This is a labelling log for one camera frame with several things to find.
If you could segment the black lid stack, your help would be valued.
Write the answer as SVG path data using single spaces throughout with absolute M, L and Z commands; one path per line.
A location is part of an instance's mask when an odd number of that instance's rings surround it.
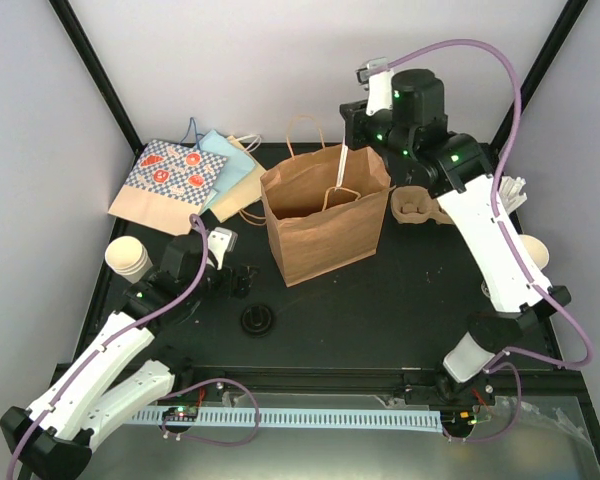
M 240 315 L 240 325 L 245 334 L 253 338 L 268 335 L 275 325 L 271 307 L 258 303 L 247 306 Z

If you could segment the brown paper bag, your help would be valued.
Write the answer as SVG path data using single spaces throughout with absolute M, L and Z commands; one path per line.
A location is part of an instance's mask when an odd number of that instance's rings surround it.
M 284 283 L 298 285 L 373 256 L 389 198 L 380 155 L 349 149 L 343 185 L 335 187 L 341 144 L 297 153 L 260 177 L 269 246 Z

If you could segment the white straws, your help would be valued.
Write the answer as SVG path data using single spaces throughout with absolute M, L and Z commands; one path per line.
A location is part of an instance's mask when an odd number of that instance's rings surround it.
M 508 215 L 517 210 L 527 200 L 523 191 L 526 180 L 522 177 L 504 176 L 500 182 L 499 195 L 502 205 Z

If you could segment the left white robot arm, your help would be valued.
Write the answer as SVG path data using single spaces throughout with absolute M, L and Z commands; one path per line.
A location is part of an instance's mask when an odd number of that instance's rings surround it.
M 231 230 L 198 229 L 174 237 L 158 264 L 134 237 L 109 245 L 105 258 L 129 285 L 101 331 L 60 379 L 28 407 L 11 407 L 1 417 L 11 452 L 7 478 L 22 465 L 41 479 L 76 479 L 102 443 L 139 410 L 193 391 L 189 359 L 170 346 L 127 379 L 119 376 L 201 301 L 248 294 L 255 268 L 233 268 L 225 261 L 236 241 Z

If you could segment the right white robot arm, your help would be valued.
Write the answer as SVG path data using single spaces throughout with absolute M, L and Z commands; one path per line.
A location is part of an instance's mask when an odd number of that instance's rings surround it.
M 434 379 L 437 396 L 456 403 L 470 392 L 470 380 L 540 320 L 568 305 L 571 295 L 543 275 L 493 194 L 488 147 L 449 131 L 443 82 L 427 69 L 362 67 L 356 75 L 368 97 L 340 107 L 345 144 L 372 148 L 396 185 L 421 186 L 438 201 L 489 290 L 492 310 L 468 317 L 466 333 Z

